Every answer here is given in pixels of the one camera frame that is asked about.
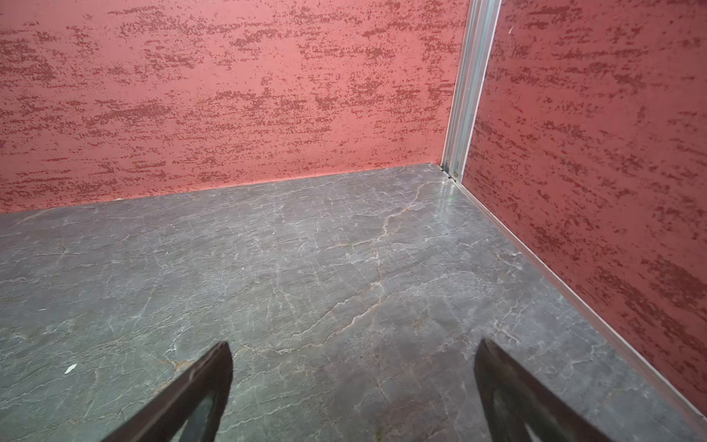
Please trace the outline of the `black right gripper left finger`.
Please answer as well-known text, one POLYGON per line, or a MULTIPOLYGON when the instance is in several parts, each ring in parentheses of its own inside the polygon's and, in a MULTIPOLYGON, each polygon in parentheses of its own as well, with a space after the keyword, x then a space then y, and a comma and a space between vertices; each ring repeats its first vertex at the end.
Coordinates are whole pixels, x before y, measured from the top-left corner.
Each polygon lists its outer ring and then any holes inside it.
POLYGON ((228 404, 233 360, 216 343, 106 441, 213 441, 228 404))

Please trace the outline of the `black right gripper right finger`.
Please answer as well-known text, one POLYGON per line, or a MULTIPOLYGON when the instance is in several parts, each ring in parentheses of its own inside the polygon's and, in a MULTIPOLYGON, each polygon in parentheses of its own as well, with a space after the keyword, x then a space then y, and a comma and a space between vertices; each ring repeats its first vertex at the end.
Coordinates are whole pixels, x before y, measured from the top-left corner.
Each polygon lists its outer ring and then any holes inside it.
POLYGON ((483 338, 474 377, 494 441, 608 441, 494 341, 483 338))

